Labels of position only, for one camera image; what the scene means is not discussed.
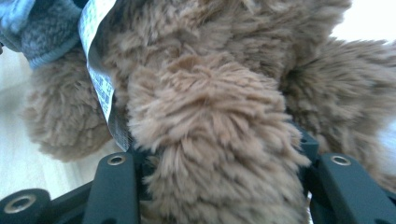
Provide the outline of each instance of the brown plush fur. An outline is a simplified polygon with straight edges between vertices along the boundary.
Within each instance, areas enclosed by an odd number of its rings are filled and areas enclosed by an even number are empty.
[[[81,48],[34,71],[22,117],[40,150],[63,161],[87,156],[111,137]]]
[[[378,170],[383,148],[377,134],[396,111],[395,74],[395,46],[332,39],[316,60],[290,72],[281,87],[289,112],[319,140],[320,152],[355,157],[393,190],[396,182]]]
[[[346,0],[168,0],[141,8],[117,2],[97,44],[131,134],[159,155],[146,179],[153,196],[148,222],[305,223],[297,172],[308,161],[296,150],[300,134],[290,115],[319,140],[321,152],[356,157],[395,190],[396,178],[378,169],[383,149],[375,137],[396,109],[396,50],[329,40],[349,6]],[[73,54],[34,76],[25,116],[34,139],[62,159],[85,155],[108,137],[84,61],[70,61]],[[76,79],[66,85],[69,76]],[[85,101],[70,90],[81,79]],[[95,122],[68,124],[61,111]],[[97,145],[83,145],[84,133]]]

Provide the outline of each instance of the blue knit hat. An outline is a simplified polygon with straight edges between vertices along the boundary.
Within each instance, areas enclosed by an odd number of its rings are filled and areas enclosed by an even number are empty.
[[[81,11],[73,0],[0,0],[0,42],[37,68],[79,42]]]

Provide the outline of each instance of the teddy bear arm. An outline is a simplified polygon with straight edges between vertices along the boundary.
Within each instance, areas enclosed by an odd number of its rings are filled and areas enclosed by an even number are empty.
[[[139,67],[128,90],[130,131],[160,155],[152,211],[177,223],[304,223],[307,158],[272,78],[227,54],[186,55]]]
[[[73,49],[36,69],[21,113],[32,141],[62,161],[86,156],[110,139],[85,62],[82,49]]]
[[[378,169],[384,153],[378,132],[396,110],[395,46],[331,39],[280,88],[293,118],[319,140],[321,153],[353,156],[374,179],[395,190],[395,178],[385,181]]]

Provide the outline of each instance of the stuffed animal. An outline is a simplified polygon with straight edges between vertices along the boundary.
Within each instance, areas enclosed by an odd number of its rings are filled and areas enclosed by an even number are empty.
[[[155,155],[148,223],[305,223],[309,162],[290,119],[396,192],[377,138],[396,110],[396,46],[331,38],[349,7],[117,1],[96,44],[131,135]],[[31,79],[23,118],[43,152],[73,160],[110,138],[80,45]]]

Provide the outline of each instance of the metal grommet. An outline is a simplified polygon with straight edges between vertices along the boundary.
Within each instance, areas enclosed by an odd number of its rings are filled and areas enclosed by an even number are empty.
[[[125,161],[126,161],[126,158],[124,156],[115,155],[115,156],[110,157],[107,160],[107,164],[109,164],[109,165],[120,165],[120,164],[123,164]]]
[[[34,194],[25,194],[13,199],[11,202],[7,203],[4,208],[4,212],[7,214],[16,214],[35,203],[37,197]]]
[[[348,166],[352,164],[349,159],[342,157],[342,156],[332,156],[331,158],[332,162],[338,164],[338,165],[343,165],[343,166]]]

